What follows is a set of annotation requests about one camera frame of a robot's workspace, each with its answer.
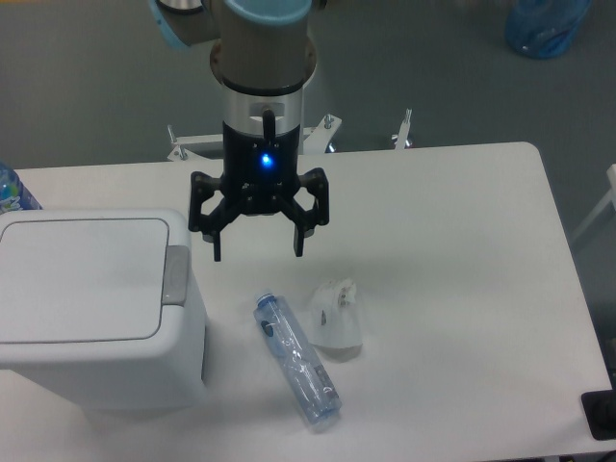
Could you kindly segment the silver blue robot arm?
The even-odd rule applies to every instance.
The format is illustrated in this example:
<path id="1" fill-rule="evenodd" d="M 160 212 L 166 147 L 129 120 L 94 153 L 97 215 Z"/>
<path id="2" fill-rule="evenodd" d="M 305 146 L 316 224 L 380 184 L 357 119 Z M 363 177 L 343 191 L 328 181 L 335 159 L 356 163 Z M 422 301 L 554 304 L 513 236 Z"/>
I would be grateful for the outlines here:
<path id="1" fill-rule="evenodd" d="M 189 48 L 221 45 L 222 174 L 191 175 L 188 227 L 221 258 L 222 230 L 239 216 L 283 214 L 294 252 L 329 222 L 324 170 L 298 173 L 307 80 L 308 17 L 316 1 L 151 1 L 163 37 Z"/>

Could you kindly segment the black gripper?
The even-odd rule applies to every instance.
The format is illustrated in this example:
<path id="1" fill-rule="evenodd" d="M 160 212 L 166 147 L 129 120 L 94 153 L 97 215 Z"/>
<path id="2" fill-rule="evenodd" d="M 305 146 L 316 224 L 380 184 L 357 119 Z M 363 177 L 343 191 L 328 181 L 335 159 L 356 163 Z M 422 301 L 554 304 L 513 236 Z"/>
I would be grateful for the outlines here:
<path id="1" fill-rule="evenodd" d="M 329 183 L 325 171 L 315 167 L 297 174 L 300 129 L 277 135 L 246 135 L 223 126 L 223 174 L 212 177 L 202 171 L 191 174 L 188 228 L 200 232 L 213 245 L 214 261 L 221 261 L 221 232 L 239 215 L 272 215 L 278 212 L 295 225 L 294 253 L 301 257 L 305 239 L 317 226 L 329 223 Z M 310 210 L 295 200 L 300 189 L 313 197 Z M 222 194 L 222 200 L 209 214 L 203 204 Z"/>

